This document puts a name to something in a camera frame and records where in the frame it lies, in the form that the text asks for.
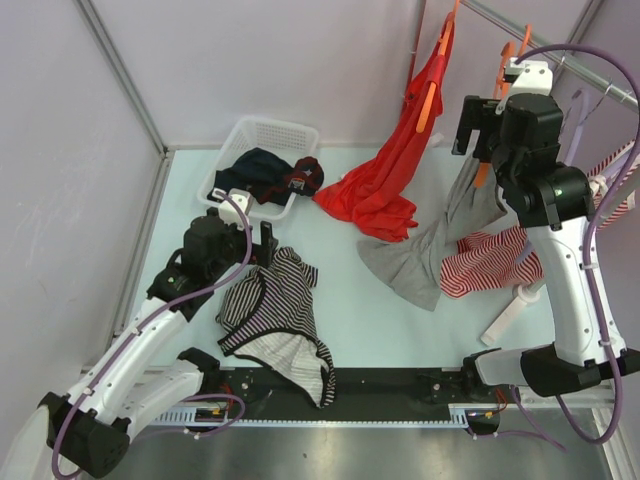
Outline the black white striped tank top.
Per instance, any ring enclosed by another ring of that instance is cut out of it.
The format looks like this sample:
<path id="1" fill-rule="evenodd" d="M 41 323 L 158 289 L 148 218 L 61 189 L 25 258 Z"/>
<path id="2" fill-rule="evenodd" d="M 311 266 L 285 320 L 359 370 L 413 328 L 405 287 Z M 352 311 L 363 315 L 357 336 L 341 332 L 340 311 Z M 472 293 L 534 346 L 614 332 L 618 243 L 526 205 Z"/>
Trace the black white striped tank top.
<path id="1" fill-rule="evenodd" d="M 335 400 L 336 374 L 316 329 L 318 277 L 293 248 L 279 248 L 270 266 L 252 268 L 225 293 L 215 320 L 224 330 L 224 355 L 270 368 L 323 409 Z"/>

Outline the orange plastic hanger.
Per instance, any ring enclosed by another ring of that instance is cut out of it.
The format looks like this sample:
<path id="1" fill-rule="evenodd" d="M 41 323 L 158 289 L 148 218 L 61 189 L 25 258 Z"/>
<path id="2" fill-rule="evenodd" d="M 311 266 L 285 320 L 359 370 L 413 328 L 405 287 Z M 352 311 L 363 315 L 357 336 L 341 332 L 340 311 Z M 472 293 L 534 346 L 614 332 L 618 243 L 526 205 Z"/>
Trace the orange plastic hanger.
<path id="1" fill-rule="evenodd" d="M 494 90 L 493 90 L 494 99 L 500 100 L 508 92 L 509 86 L 504 80 L 504 68 L 510 58 L 515 56 L 520 56 L 525 52 L 531 38 L 531 33 L 532 33 L 532 25 L 526 24 L 524 37 L 519 48 L 516 48 L 516 45 L 513 41 L 509 41 L 503 46 L 503 49 L 501 51 L 501 63 L 498 70 L 498 74 L 496 76 Z M 488 173 L 489 173 L 489 164 L 480 163 L 478 172 L 476 173 L 476 177 L 474 179 L 474 186 L 482 187 L 486 182 Z"/>

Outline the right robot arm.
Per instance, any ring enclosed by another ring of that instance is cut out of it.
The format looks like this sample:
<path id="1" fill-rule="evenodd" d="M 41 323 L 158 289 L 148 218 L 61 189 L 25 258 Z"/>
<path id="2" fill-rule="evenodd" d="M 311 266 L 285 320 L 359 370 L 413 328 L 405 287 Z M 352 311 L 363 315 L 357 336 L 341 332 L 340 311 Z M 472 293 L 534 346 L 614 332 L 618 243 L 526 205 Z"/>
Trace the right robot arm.
<path id="1" fill-rule="evenodd" d="M 466 357 L 463 393 L 484 401 L 497 385 L 531 388 L 541 397 L 586 390 L 639 370 L 639 353 L 626 346 L 602 286 L 594 243 L 584 241 L 595 217 L 586 175 L 557 159 L 563 113 L 547 95 L 523 93 L 501 101 L 465 98 L 452 152 L 492 167 L 503 198 L 516 212 L 541 266 L 552 308 L 555 340 L 520 350 L 485 350 Z"/>

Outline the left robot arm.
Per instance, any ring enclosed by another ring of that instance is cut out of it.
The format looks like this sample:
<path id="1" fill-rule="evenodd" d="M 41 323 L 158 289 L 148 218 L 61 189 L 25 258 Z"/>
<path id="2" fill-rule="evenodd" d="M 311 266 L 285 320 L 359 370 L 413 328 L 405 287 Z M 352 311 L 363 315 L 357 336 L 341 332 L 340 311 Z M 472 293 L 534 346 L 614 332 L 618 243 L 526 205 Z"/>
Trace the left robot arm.
<path id="1" fill-rule="evenodd" d="M 174 405 L 228 397 L 219 392 L 218 361 L 195 347 L 181 352 L 159 377 L 138 381 L 216 290 L 249 264 L 270 265 L 277 245 L 266 221 L 255 243 L 247 216 L 236 204 L 225 215 L 208 210 L 191 222 L 182 247 L 156 275 L 139 313 L 104 356 L 65 394 L 49 392 L 42 399 L 55 478 L 66 476 L 62 459 L 102 478 L 121 462 L 133 440 Z"/>

